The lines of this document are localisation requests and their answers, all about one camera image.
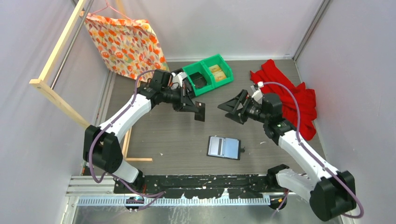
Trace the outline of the dark item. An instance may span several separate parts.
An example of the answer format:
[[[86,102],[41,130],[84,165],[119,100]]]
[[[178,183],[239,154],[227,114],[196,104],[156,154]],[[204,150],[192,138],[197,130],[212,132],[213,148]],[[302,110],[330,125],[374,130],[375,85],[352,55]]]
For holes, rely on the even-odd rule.
[[[196,89],[201,89],[207,86],[207,80],[200,72],[195,72],[191,74],[189,77],[192,80],[192,84]]]

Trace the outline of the black leather card holder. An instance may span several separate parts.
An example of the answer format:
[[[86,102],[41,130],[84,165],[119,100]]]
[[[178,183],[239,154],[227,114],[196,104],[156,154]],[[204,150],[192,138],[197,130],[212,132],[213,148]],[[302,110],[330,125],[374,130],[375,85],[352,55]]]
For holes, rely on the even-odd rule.
[[[240,155],[245,152],[241,140],[235,138],[209,136],[206,155],[209,157],[240,160]]]

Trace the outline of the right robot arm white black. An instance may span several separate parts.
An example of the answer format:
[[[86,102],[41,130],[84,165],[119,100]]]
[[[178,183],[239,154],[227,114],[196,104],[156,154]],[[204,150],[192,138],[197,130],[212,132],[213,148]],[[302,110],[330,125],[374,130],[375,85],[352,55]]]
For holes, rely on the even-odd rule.
[[[303,169],[299,175],[281,164],[267,171],[271,191],[288,189],[305,199],[321,221],[328,221],[357,207],[355,180],[349,171],[340,172],[326,162],[302,138],[297,128],[283,116],[283,105],[275,93],[267,93],[257,102],[247,90],[218,105],[225,116],[244,124],[248,119],[263,124],[266,136],[286,151]]]

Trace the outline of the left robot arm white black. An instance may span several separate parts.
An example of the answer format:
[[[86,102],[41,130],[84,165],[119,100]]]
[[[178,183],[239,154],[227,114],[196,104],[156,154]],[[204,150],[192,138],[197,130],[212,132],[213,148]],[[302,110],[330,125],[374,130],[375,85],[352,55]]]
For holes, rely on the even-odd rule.
[[[186,74],[152,70],[147,84],[135,87],[129,101],[110,119],[85,130],[83,159],[90,169],[98,167],[125,182],[132,193],[142,190],[142,172],[123,157],[120,141],[128,130],[160,103],[171,104],[176,112],[192,112],[197,121],[205,120],[205,104],[193,102],[187,91]]]

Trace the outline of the black tray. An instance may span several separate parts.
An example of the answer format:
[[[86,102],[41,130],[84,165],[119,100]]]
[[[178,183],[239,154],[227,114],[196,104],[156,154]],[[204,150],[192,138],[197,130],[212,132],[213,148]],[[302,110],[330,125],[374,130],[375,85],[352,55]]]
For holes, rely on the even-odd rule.
[[[184,79],[187,78],[187,74],[185,71],[180,68],[171,72],[172,74],[172,82],[182,82]]]

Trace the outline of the green bin with dark item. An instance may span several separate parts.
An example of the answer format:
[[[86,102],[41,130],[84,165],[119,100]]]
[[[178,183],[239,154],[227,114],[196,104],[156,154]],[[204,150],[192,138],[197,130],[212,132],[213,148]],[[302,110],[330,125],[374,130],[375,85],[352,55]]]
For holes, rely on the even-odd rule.
[[[210,75],[208,67],[203,62],[195,62],[184,66],[182,69],[187,74],[195,97],[215,89],[214,78]]]

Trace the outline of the green bin with yellow packets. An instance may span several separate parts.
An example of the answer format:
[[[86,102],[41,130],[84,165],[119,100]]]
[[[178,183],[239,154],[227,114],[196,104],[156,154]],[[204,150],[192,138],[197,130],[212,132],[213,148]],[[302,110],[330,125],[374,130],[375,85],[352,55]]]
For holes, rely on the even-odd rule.
[[[209,71],[209,77],[213,78],[214,88],[219,88],[234,81],[231,67],[220,54],[203,59],[201,62],[204,68]]]

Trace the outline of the yellow packets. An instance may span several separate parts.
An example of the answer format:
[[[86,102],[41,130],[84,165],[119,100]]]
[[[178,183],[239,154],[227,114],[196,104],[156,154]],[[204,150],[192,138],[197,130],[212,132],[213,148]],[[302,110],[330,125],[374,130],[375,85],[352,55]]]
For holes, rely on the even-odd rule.
[[[226,74],[220,68],[220,66],[218,64],[210,66],[209,70],[210,70],[211,74],[213,75],[215,82],[219,82],[219,81],[226,79]]]

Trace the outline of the red cloth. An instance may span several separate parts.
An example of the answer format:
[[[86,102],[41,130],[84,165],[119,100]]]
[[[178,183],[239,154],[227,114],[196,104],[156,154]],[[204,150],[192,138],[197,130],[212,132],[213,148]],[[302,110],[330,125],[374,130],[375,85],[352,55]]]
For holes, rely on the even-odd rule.
[[[313,121],[317,118],[316,93],[313,89],[308,89],[304,82],[294,85],[277,67],[274,60],[270,59],[261,65],[261,69],[250,71],[250,80],[255,84],[258,82],[276,82],[276,84],[266,84],[261,88],[262,93],[275,93],[279,95],[283,104],[283,116],[294,126],[297,126],[297,108],[291,95],[298,103],[300,111],[299,132],[306,141],[310,141],[316,135],[317,130]]]

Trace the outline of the floral fabric bag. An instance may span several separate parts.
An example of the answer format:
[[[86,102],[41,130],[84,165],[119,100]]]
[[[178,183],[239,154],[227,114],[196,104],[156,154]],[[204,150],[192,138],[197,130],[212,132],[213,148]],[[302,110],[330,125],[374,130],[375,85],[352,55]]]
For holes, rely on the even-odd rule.
[[[169,70],[158,37],[148,20],[115,19],[89,13],[85,27],[106,67],[118,75],[141,81],[150,70]]]

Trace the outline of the pink hanger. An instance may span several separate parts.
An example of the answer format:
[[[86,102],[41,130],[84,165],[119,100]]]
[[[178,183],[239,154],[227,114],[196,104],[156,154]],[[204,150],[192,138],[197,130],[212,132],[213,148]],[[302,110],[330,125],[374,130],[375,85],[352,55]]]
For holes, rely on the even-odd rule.
[[[127,13],[127,5],[124,0],[99,0],[99,3],[94,3],[93,8],[89,11],[90,14],[97,14],[105,17],[116,19],[132,20]]]

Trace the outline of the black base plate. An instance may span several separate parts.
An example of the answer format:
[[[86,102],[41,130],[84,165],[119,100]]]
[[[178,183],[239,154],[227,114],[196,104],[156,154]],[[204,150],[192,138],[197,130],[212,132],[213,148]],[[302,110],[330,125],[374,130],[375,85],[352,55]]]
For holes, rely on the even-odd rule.
[[[137,193],[148,198],[211,199],[228,193],[229,198],[259,198],[264,193],[285,195],[292,191],[275,183],[267,175],[221,174],[221,175],[140,175],[134,183],[114,177],[114,193]]]

